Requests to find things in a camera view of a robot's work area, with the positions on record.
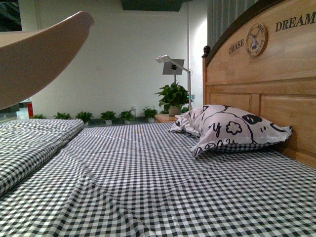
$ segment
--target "wooden headboard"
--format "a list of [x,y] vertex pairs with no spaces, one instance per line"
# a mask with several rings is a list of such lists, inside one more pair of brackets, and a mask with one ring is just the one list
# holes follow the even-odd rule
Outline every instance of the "wooden headboard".
[[234,106],[293,126],[291,138],[275,149],[316,168],[316,1],[262,2],[204,55],[203,103]]

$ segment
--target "bedpost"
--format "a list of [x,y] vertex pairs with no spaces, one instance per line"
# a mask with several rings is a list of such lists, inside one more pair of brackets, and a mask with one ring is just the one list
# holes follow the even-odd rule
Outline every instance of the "bedpost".
[[205,105],[206,104],[206,81],[207,81],[206,59],[209,52],[211,51],[211,47],[207,45],[204,47],[203,51],[204,51],[204,54],[202,56],[203,58],[203,104]]

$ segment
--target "checkered blanket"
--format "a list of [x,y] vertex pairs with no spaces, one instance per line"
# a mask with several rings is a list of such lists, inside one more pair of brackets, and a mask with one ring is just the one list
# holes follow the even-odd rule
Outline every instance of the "checkered blanket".
[[13,120],[0,126],[0,196],[78,133],[82,120]]
[[315,236],[316,171],[171,124],[83,129],[0,198],[0,236]]

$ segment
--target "fire extinguisher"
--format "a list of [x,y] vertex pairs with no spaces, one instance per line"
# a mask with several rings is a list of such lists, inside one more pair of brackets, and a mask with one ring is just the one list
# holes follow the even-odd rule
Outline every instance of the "fire extinguisher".
[[33,106],[32,103],[28,103],[28,111],[29,111],[29,118],[33,117]]

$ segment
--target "nightstand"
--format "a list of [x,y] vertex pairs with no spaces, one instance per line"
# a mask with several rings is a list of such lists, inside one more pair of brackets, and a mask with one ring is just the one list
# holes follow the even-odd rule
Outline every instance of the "nightstand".
[[177,117],[169,115],[155,115],[155,118],[157,122],[175,122],[178,120]]

